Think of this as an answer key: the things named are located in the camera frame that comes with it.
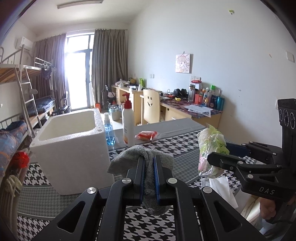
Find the person's right hand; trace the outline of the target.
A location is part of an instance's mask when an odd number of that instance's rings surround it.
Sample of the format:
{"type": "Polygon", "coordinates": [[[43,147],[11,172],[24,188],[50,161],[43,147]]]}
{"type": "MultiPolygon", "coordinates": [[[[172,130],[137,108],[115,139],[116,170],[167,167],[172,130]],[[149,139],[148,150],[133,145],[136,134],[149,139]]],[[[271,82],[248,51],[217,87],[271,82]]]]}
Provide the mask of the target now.
{"type": "Polygon", "coordinates": [[[269,220],[276,215],[276,205],[273,200],[260,198],[260,215],[263,219],[269,220]]]}

